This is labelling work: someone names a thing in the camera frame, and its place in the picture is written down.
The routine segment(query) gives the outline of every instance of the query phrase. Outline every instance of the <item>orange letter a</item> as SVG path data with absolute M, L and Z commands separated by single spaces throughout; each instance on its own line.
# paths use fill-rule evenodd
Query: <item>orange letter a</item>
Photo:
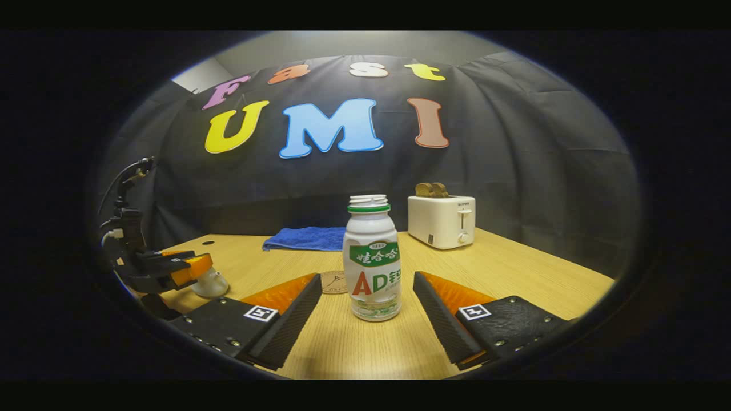
M 371 288 L 368 286 L 368 280 L 366 280 L 366 273 L 363 271 L 360 272 L 358 282 L 355 283 L 355 290 L 353 290 L 353 295 L 358 295 L 362 291 L 365 291 L 366 295 L 371 294 Z

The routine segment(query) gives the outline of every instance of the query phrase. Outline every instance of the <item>yellow letter u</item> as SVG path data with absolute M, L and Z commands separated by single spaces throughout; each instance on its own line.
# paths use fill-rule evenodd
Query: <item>yellow letter u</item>
M 246 113 L 241 124 L 241 130 L 231 137 L 224 137 L 229 119 L 236 114 L 236 110 L 226 111 L 211 119 L 211 128 L 208 129 L 208 136 L 205 138 L 205 150 L 212 154 L 223 153 L 233 150 L 244 144 L 257 128 L 259 114 L 269 104 L 269 101 L 251 103 L 245 106 L 242 111 Z

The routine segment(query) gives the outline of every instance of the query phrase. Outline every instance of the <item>orange gripper pad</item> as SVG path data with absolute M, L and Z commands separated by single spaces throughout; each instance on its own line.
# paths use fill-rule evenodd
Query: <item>orange gripper pad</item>
M 466 363 L 474 360 L 475 358 L 482 357 L 485 353 L 486 353 L 486 351 L 482 350 L 482 351 L 478 352 L 477 354 L 473 355 L 472 357 L 465 358 L 464 360 L 460 361 L 459 363 L 466 364 Z
M 479 293 L 471 288 L 443 279 L 440 276 L 425 273 L 421 274 L 426 281 L 431 284 L 436 294 L 442 300 L 445 306 L 450 310 L 452 315 L 456 314 L 460 307 L 473 306 L 475 304 L 489 303 L 495 301 L 496 298 L 487 294 Z
M 213 267 L 213 260 L 211 259 L 210 254 L 197 255 L 183 261 L 190 264 L 190 268 L 184 268 L 170 274 L 177 285 L 183 285 L 187 282 L 193 281 Z
M 315 277 L 317 273 L 307 274 L 288 282 L 283 282 L 274 287 L 259 291 L 249 297 L 242 298 L 243 303 L 254 304 L 255 306 L 264 306 L 279 311 L 283 314 L 289 305 L 297 298 L 305 289 L 305 286 Z
M 161 254 L 162 255 L 173 255 L 173 254 L 180 254 L 182 252 L 187 252 L 187 251 L 163 251 Z

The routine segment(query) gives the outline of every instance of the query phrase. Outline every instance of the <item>letter m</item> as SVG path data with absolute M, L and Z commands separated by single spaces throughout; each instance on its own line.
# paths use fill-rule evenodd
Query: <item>letter m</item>
M 282 113 L 289 116 L 287 145 L 280 150 L 283 159 L 304 157 L 312 147 L 305 144 L 305 132 L 317 148 L 327 153 L 338 137 L 340 129 L 343 140 L 338 143 L 341 151 L 373 151 L 383 147 L 383 141 L 376 137 L 373 130 L 371 108 L 376 105 L 371 99 L 345 100 L 328 118 L 314 104 L 295 105 Z

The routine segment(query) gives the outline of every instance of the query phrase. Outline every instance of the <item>green bottle label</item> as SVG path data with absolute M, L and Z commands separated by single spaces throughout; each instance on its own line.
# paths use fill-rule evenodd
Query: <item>green bottle label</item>
M 367 246 L 350 246 L 350 260 L 363 267 L 379 267 L 401 258 L 398 243 L 374 241 Z

